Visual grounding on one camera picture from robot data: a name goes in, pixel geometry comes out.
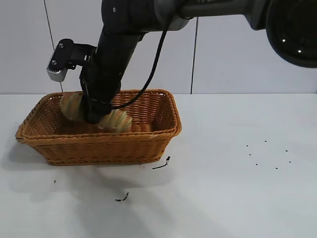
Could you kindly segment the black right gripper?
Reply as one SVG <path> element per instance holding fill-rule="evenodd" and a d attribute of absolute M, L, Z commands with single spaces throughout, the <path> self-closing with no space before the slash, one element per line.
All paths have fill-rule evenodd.
<path fill-rule="evenodd" d="M 84 121 L 96 124 L 113 109 L 112 100 L 121 89 L 122 66 L 82 67 L 82 111 Z"/>

